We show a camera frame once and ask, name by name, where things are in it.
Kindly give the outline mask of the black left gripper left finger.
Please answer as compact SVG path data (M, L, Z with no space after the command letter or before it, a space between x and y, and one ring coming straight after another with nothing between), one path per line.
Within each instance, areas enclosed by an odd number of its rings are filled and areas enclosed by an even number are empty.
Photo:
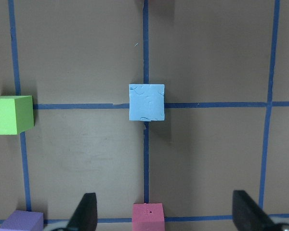
M85 193L69 220L66 231L95 231L97 227L96 193Z

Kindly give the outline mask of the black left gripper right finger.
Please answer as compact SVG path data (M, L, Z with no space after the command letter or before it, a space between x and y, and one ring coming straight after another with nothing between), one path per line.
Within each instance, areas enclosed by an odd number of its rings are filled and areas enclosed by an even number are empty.
M232 220L238 231L273 231L275 223L244 190L234 190Z

